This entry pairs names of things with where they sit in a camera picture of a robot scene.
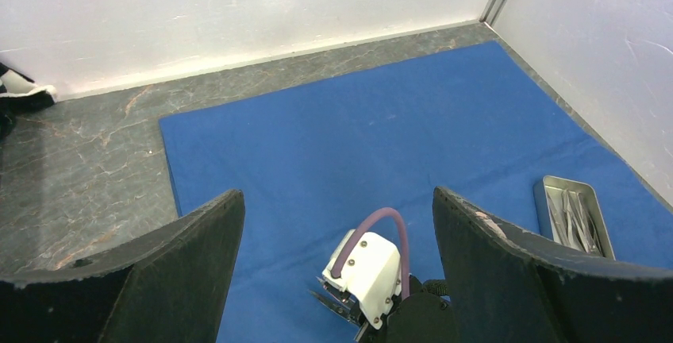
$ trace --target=wall baseboard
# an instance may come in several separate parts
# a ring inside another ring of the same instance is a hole
[[[380,40],[389,40],[396,37],[404,37],[409,35],[414,35],[418,33],[432,32],[442,29],[450,29],[455,27],[460,27],[463,25],[471,25],[479,23],[478,19],[470,21],[461,21],[458,23],[451,23],[447,25],[438,25],[429,28],[423,29],[410,29],[398,33],[390,33],[386,35],[376,36],[376,37],[365,37],[357,40],[350,40],[346,42],[336,42],[331,44],[322,45],[315,48],[307,48],[299,50],[296,52],[281,53],[274,56],[265,56],[261,58],[253,59],[240,59],[226,57],[223,59],[207,60],[207,61],[197,61],[195,63],[188,63],[178,67],[170,67],[166,69],[157,69],[154,71],[138,73],[133,75],[126,75],[117,79],[110,79],[101,82],[98,85],[93,86],[92,88],[87,88],[84,91],[76,91],[71,93],[65,93],[60,95],[60,101],[67,101],[71,99],[90,97],[92,95],[110,93],[112,91],[122,91],[125,89],[131,89],[134,87],[142,87],[145,85],[152,85],[154,83],[164,83],[167,81],[173,81],[177,79],[184,79],[187,77],[193,77],[196,75],[204,75],[207,73],[214,73],[216,71],[225,71],[229,69],[234,69],[237,67],[244,67],[248,65],[255,65],[266,63],[274,60],[281,60],[288,57],[304,56],[311,53],[328,51],[330,49],[336,48],[345,48],[348,46],[366,44],[374,41]]]

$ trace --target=blue cloth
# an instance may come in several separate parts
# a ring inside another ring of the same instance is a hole
[[[671,215],[495,42],[172,115],[160,126],[181,215],[230,188],[245,195],[221,342],[352,339],[355,326],[306,289],[319,289],[315,276],[348,229],[383,206],[406,220],[411,272],[444,278],[435,186],[539,233],[533,184],[544,175],[589,183],[617,258],[673,268]],[[375,231],[397,242],[392,221]]]

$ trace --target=white partition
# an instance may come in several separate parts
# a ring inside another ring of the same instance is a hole
[[[2,0],[0,60],[66,98],[479,17],[487,0]]]
[[[493,26],[673,203],[673,0],[508,0]]]

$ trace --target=rectangular metal container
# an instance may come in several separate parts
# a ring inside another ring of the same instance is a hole
[[[589,213],[589,217],[591,217],[591,220],[595,225],[595,231],[598,235],[598,241],[601,245],[603,256],[614,260],[614,251],[612,250],[610,237],[608,236],[606,224],[603,220],[601,207],[598,205],[598,198],[596,197],[594,188],[589,184],[549,175],[545,176],[540,182],[536,183],[533,188],[533,195],[535,197],[537,218],[540,223],[540,233],[546,238],[549,238],[550,240],[553,240],[559,244],[570,246],[574,249],[578,248],[577,246],[573,245],[572,241],[570,244],[563,244],[559,234],[556,231],[556,224],[554,222],[552,212],[549,209],[548,201],[551,199],[551,201],[554,203],[556,211],[559,212],[562,210],[562,194],[564,190],[568,190],[571,194],[582,194],[587,211]]]

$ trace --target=silver tray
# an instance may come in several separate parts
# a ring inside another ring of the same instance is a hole
[[[573,209],[577,210],[579,206],[577,203],[578,198],[583,200],[582,207],[585,209],[584,214],[587,216],[587,219],[590,218],[590,221],[593,222],[592,229],[595,229],[593,235],[596,237],[596,244],[599,245],[599,252],[595,252],[594,254],[600,254],[614,260],[614,251],[612,250],[610,237],[603,220],[601,207],[598,205],[598,198],[596,197],[594,188],[589,184],[556,176],[545,176],[538,182],[533,188],[533,194],[535,196],[537,218],[540,223],[540,233],[559,244],[584,251],[583,243],[578,238],[578,234],[571,233],[568,236],[565,233],[562,236],[559,231],[559,229],[563,230],[567,227],[566,219],[564,218],[565,213],[563,212],[563,192],[565,190],[567,190],[568,198],[573,202]],[[550,203],[554,206],[554,212],[550,209]]]

